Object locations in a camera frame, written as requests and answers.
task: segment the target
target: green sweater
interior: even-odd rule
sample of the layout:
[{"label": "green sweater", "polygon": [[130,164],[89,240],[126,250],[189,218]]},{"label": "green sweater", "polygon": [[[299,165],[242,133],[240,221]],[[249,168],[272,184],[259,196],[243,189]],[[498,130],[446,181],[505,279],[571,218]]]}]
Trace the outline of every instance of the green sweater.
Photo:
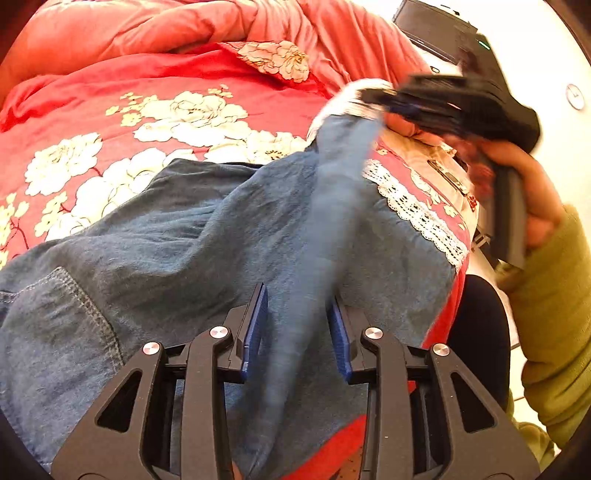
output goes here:
[{"label": "green sweater", "polygon": [[[498,272],[509,296],[527,363],[525,398],[548,433],[516,423],[545,468],[571,438],[591,404],[591,252],[576,210],[527,259],[525,269]],[[513,405],[508,413],[512,415]]]}]

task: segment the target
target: red blanket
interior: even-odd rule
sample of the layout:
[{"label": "red blanket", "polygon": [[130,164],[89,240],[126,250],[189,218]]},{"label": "red blanket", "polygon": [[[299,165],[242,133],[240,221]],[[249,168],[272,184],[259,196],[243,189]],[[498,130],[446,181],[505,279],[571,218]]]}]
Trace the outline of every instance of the red blanket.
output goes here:
[{"label": "red blanket", "polygon": [[[267,40],[287,40],[306,52],[331,95],[352,80],[381,78],[397,86],[411,73],[430,73],[398,27],[347,0],[50,0],[0,65],[0,105],[11,88],[38,75],[135,53]],[[440,142],[397,115],[388,126]]]},{"label": "red blanket", "polygon": [[[329,96],[305,59],[286,42],[211,44],[187,55],[119,57],[16,87],[0,113],[0,268],[46,238],[107,215],[172,158],[267,163],[302,150]],[[426,344],[443,341],[462,291],[463,221],[383,144],[370,156],[383,167],[368,176],[380,194],[404,218],[409,211],[389,196],[393,184],[404,186],[413,212],[433,221],[423,235],[459,272]],[[337,434],[290,480],[327,479],[362,444],[364,424],[359,419]]]}]

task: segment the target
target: black gripper frame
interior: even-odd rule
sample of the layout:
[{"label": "black gripper frame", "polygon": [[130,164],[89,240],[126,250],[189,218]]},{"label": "black gripper frame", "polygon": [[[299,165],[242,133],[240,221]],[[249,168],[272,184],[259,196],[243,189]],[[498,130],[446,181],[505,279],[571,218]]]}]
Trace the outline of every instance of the black gripper frame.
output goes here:
[{"label": "black gripper frame", "polygon": [[360,480],[539,476],[506,413],[447,346],[403,345],[338,297],[327,316],[339,370],[369,384]]},{"label": "black gripper frame", "polygon": [[[267,289],[190,343],[147,343],[109,381],[58,452],[55,480],[232,480],[224,382],[244,383],[267,319]],[[180,476],[170,470],[173,401],[184,380]]]}]

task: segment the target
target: black cloth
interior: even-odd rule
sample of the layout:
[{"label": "black cloth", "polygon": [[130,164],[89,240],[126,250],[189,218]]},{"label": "black cloth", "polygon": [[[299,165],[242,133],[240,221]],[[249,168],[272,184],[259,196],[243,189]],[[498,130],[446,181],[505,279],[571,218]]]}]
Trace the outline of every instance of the black cloth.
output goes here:
[{"label": "black cloth", "polygon": [[466,276],[447,344],[506,410],[511,361],[509,324],[501,299],[483,278]]}]

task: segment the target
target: blue denim fabric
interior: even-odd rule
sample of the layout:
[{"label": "blue denim fabric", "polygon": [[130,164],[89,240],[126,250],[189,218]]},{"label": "blue denim fabric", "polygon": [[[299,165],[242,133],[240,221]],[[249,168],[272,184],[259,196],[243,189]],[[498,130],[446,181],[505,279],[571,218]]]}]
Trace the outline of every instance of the blue denim fabric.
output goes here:
[{"label": "blue denim fabric", "polygon": [[[242,471],[280,478],[365,412],[366,389],[346,385],[337,371],[320,301],[337,282],[345,302],[365,309],[373,324],[419,345],[455,270],[370,182],[349,176],[352,196],[346,181],[324,195],[338,173],[334,152],[347,147],[335,141],[353,142],[357,152],[354,143],[369,145],[365,137],[375,134],[357,122],[330,122],[315,148],[262,168],[175,160],[102,220],[0,271],[0,408],[39,462],[50,465],[146,341],[191,341],[245,303],[257,281],[269,294],[261,368],[247,385],[226,389]],[[327,210],[342,217],[321,227],[322,202],[342,207]],[[315,261],[317,276],[309,268]],[[303,311],[316,317],[300,315],[301,293],[311,296]],[[278,356],[289,338],[302,350]],[[282,372],[285,383],[269,387]],[[261,422],[266,408],[274,414]]]}]

